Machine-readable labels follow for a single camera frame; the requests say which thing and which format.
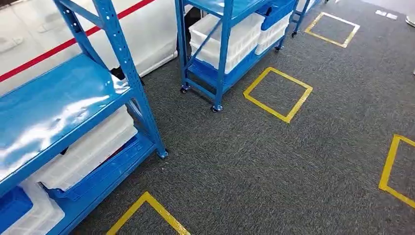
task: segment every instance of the stacked white bins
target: stacked white bins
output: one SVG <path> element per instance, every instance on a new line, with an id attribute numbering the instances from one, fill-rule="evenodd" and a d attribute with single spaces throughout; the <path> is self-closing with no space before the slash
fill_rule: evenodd
<path id="1" fill-rule="evenodd" d="M 65 216 L 62 209 L 36 182 L 23 181 L 20 187 L 33 207 L 1 235 L 45 235 Z"/>
<path id="2" fill-rule="evenodd" d="M 272 44 L 278 41 L 285 34 L 285 29 L 290 23 L 290 17 L 293 12 L 288 13 L 281 20 L 273 24 L 265 31 L 261 31 L 261 35 L 258 39 L 258 46 L 256 47 L 255 54 L 260 55 Z"/>
<path id="3" fill-rule="evenodd" d="M 91 173 L 137 133 L 122 106 L 99 125 L 35 172 L 32 177 L 48 189 L 68 190 Z"/>
<path id="4" fill-rule="evenodd" d="M 261 33 L 261 24 L 264 22 L 264 19 L 263 16 L 252 13 L 232 27 L 226 56 L 226 74 L 232 71 L 256 47 Z M 189 27 L 192 55 L 194 55 L 218 21 L 218 17 L 208 14 Z M 211 38 L 209 38 L 196 56 L 198 60 L 211 64 L 215 69 L 219 69 L 221 34 L 222 25 L 218 26 L 215 32 L 212 33 Z"/>

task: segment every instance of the shelf rack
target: shelf rack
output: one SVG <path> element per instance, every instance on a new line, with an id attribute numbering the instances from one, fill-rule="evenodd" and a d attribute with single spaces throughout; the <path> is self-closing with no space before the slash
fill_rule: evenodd
<path id="1" fill-rule="evenodd" d="M 154 151 L 167 151 L 111 0 L 92 0 L 98 15 L 54 0 L 82 53 L 0 97 L 0 197 L 73 144 L 122 105 L 139 121 L 122 171 L 109 173 L 78 201 L 57 199 L 65 212 L 50 234 L 68 233 Z M 113 76 L 90 44 L 75 12 L 102 28 L 128 83 Z"/>
<path id="2" fill-rule="evenodd" d="M 285 31 L 283 37 L 281 37 L 271 47 L 265 50 L 261 55 L 255 55 L 252 51 L 229 74 L 225 74 L 225 62 L 231 28 L 270 1 L 271 0 L 175 0 L 179 42 L 179 60 L 182 77 L 182 87 L 180 91 L 182 93 L 186 93 L 190 87 L 193 86 L 213 100 L 213 106 L 210 108 L 213 112 L 221 111 L 223 109 L 223 94 L 229 90 L 239 79 L 241 79 L 243 75 L 245 75 L 249 69 L 251 69 L 270 49 L 281 49 L 287 30 Z M 207 38 L 201 44 L 199 49 L 190 58 L 188 57 L 186 51 L 186 29 L 184 27 L 183 15 L 184 6 L 187 4 L 213 14 L 220 19 L 216 26 L 212 29 L 212 32 L 208 34 Z M 207 63 L 197 60 L 196 56 L 220 24 L 222 24 L 221 47 L 219 55 L 219 67 L 216 70 Z M 190 79 L 189 72 L 196 75 L 200 80 L 207 83 L 209 86 L 212 86 L 215 89 L 215 93 L 208 91 L 200 83 Z"/>
<path id="3" fill-rule="evenodd" d="M 313 5 L 310 7 L 314 7 L 315 5 L 317 5 L 320 1 L 322 0 L 316 0 Z M 297 15 L 299 18 L 298 20 L 292 19 L 291 22 L 296 24 L 296 27 L 294 28 L 293 33 L 291 34 L 291 37 L 295 37 L 297 35 L 298 29 L 302 23 L 302 20 L 304 19 L 305 14 L 307 13 L 307 9 L 308 9 L 308 5 L 310 4 L 310 0 L 306 0 L 305 4 L 304 4 L 304 8 L 302 9 L 302 11 L 297 11 L 296 9 L 294 9 L 294 13 L 293 15 Z"/>

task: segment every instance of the white paper on floor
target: white paper on floor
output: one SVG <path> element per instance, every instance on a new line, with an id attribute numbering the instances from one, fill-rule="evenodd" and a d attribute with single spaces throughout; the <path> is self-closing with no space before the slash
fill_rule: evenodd
<path id="1" fill-rule="evenodd" d="M 385 16 L 386 15 L 386 11 L 381 11 L 381 10 L 377 10 L 376 11 L 377 15 L 381 15 L 381 16 Z"/>
<path id="2" fill-rule="evenodd" d="M 386 15 L 386 17 L 388 17 L 389 19 L 392 19 L 392 20 L 396 20 L 396 19 L 398 18 L 398 16 L 396 16 L 396 15 L 394 15 L 394 14 L 391 14 L 391 13 L 388 13 L 388 14 Z"/>

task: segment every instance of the blue plastic crate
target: blue plastic crate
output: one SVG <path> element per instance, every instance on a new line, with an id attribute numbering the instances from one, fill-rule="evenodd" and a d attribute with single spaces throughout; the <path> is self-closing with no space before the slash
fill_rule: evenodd
<path id="1" fill-rule="evenodd" d="M 33 207 L 33 203 L 19 186 L 0 198 L 0 234 Z"/>
<path id="2" fill-rule="evenodd" d="M 230 88 L 231 86 L 233 86 L 235 82 L 237 82 L 237 80 L 235 79 L 237 76 L 235 75 L 238 73 L 239 70 L 244 69 L 243 67 L 246 66 L 246 62 L 252 60 L 253 57 L 256 57 L 255 50 L 256 50 L 256 47 L 247 56 L 245 56 L 245 58 L 242 59 L 242 61 L 239 62 L 239 64 L 235 68 L 233 68 L 228 74 L 224 75 L 223 80 L 224 80 L 225 91 L 227 90 L 227 88 Z M 197 58 L 195 58 L 195 61 L 193 62 L 193 64 L 197 66 L 199 73 L 206 75 L 200 78 L 204 80 L 205 82 L 207 82 L 209 85 L 216 87 L 217 85 L 216 78 L 218 77 L 218 70 L 215 69 L 215 67 L 212 66 L 211 64 L 198 60 Z"/>
<path id="3" fill-rule="evenodd" d="M 88 174 L 69 190 L 63 191 L 60 188 L 46 188 L 45 190 L 51 194 L 52 197 L 67 198 L 76 201 L 86 192 L 91 190 L 98 182 L 105 180 L 109 175 L 121 175 L 130 166 L 130 160 L 132 158 L 135 158 L 137 154 L 141 154 L 149 148 L 147 142 L 146 136 L 137 134 L 123 145 L 123 149 L 119 153 L 97 167 L 93 172 Z"/>
<path id="4" fill-rule="evenodd" d="M 256 12 L 265 17 L 261 30 L 265 31 L 294 10 L 296 0 L 274 0 Z"/>

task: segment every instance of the yellow floor marking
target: yellow floor marking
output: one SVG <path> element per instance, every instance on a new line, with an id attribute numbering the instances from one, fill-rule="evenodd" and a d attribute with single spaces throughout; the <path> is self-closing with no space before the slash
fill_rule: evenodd
<path id="1" fill-rule="evenodd" d="M 167 221 L 179 234 L 189 235 L 190 233 L 148 192 L 145 192 L 121 218 L 108 230 L 107 235 L 115 235 L 128 219 L 147 202 Z"/>
<path id="2" fill-rule="evenodd" d="M 399 200 L 403 201 L 404 203 L 408 204 L 409 206 L 415 208 L 415 202 L 410 198 L 402 195 L 401 193 L 397 192 L 396 190 L 392 189 L 388 186 L 389 176 L 392 171 L 392 165 L 395 161 L 396 152 L 398 151 L 399 141 L 404 141 L 413 147 L 415 147 L 415 142 L 400 135 L 394 135 L 391 143 L 391 147 L 389 149 L 388 157 L 386 158 L 385 166 L 383 167 L 382 176 L 380 177 L 379 188 L 384 190 Z"/>
<path id="3" fill-rule="evenodd" d="M 259 100 L 253 98 L 252 96 L 249 95 L 249 93 L 262 81 L 262 79 L 264 79 L 264 77 L 269 73 L 269 72 L 275 72 L 285 78 L 287 78 L 288 80 L 291 80 L 303 87 L 306 88 L 304 94 L 301 96 L 301 98 L 297 101 L 297 103 L 294 105 L 294 107 L 291 109 L 291 111 L 288 113 L 287 116 L 284 116 L 280 113 L 278 113 L 277 111 L 271 109 L 270 107 L 266 106 L 265 104 L 259 102 Z M 300 109 L 301 105 L 305 102 L 305 100 L 307 99 L 307 97 L 310 95 L 311 91 L 313 90 L 312 87 L 310 87 L 309 85 L 289 76 L 286 75 L 285 73 L 276 70 L 272 67 L 268 67 L 264 72 L 261 73 L 261 75 L 255 79 L 255 81 L 244 91 L 244 97 L 246 99 L 248 99 L 249 101 L 251 101 L 252 103 L 258 105 L 259 107 L 261 107 L 262 109 L 264 109 L 265 111 L 267 111 L 268 113 L 276 116 L 277 118 L 283 120 L 286 123 L 290 123 L 291 119 L 294 117 L 294 115 L 297 113 L 297 111 Z"/>
<path id="4" fill-rule="evenodd" d="M 350 24 L 350 25 L 352 25 L 352 26 L 354 26 L 354 28 L 353 28 L 353 30 L 352 30 L 352 32 L 349 34 L 349 36 L 346 38 L 346 40 L 345 40 L 345 42 L 344 43 L 338 43 L 338 42 L 336 42 L 336 41 L 333 41 L 333 40 L 331 40 L 331 39 L 328 39 L 328 38 L 325 38 L 325 37 L 323 37 L 323 36 L 321 36 L 321 35 L 318 35 L 318 34 L 316 34 L 316 33 L 313 33 L 313 32 L 311 32 L 311 29 L 314 27 L 314 26 L 316 26 L 316 24 L 317 24 L 317 22 L 323 17 L 323 16 L 328 16 L 328 17 L 331 17 L 331 18 L 333 18 L 333 19 L 336 19 L 336 20 L 338 20 L 338 21 L 341 21 L 341 22 L 344 22 L 344 23 L 346 23 L 346 24 Z M 320 13 L 318 16 L 317 16 L 317 18 L 304 30 L 304 32 L 306 32 L 306 33 L 308 33 L 308 34 L 310 34 L 310 35 L 313 35 L 314 37 L 318 37 L 318 38 L 320 38 L 320 39 L 322 39 L 322 40 L 324 40 L 324 41 L 327 41 L 327 42 L 330 42 L 330 43 L 333 43 L 333 44 L 335 44 L 335 45 L 338 45 L 338 46 L 340 46 L 340 47 L 343 47 L 343 48 L 346 48 L 347 47 L 347 45 L 350 43 L 350 41 L 351 41 L 351 39 L 353 38 L 353 36 L 356 34 L 356 32 L 357 32 L 357 30 L 360 28 L 360 25 L 358 25 L 358 24 L 355 24 L 355 23 L 352 23 L 352 22 L 349 22 L 349 21 L 346 21 L 346 20 L 343 20 L 342 18 L 339 18 L 339 17 L 337 17 L 337 16 L 333 16 L 333 15 L 330 15 L 330 14 L 328 14 L 328 13 L 325 13 L 325 12 L 322 12 L 322 13 Z"/>

